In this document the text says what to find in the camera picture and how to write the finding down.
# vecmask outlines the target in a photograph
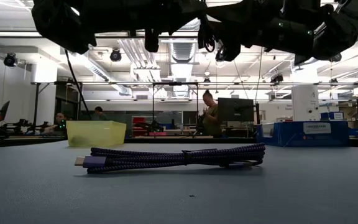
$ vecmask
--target table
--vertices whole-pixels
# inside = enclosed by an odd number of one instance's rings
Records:
[[[126,144],[178,152],[240,144]],[[0,147],[0,223],[358,223],[358,148],[267,146],[260,167],[87,175],[89,149]]]

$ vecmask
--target gray table surface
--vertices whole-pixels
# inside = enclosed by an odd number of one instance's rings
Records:
[[[126,144],[136,151],[240,144]],[[0,148],[0,223],[358,223],[358,148],[267,146],[251,169],[87,175],[67,142]]]

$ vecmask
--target white label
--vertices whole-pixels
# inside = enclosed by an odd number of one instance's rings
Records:
[[[343,119],[342,113],[334,113],[334,119]]]
[[[331,133],[331,124],[304,122],[303,123],[303,132],[305,134],[330,134]]]

